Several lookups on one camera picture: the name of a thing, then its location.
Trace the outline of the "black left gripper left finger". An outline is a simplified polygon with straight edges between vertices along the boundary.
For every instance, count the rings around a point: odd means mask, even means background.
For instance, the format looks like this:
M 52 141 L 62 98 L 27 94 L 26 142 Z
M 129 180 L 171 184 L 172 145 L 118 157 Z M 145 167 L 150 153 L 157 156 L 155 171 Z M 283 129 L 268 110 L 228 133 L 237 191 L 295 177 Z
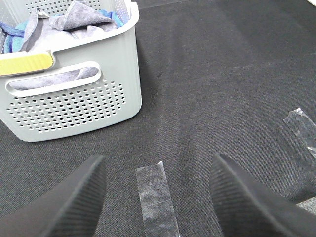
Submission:
M 2 237 L 91 237 L 106 196 L 106 161 L 92 155 L 54 189 L 0 220 Z

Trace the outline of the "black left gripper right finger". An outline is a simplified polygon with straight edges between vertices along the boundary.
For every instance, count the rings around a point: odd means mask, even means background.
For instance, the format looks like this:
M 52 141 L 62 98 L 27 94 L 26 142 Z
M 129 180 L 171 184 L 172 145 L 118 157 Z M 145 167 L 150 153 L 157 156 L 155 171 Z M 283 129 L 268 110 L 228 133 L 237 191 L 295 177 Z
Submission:
M 316 217 L 254 179 L 225 154 L 211 159 L 209 189 L 226 237 L 314 237 Z

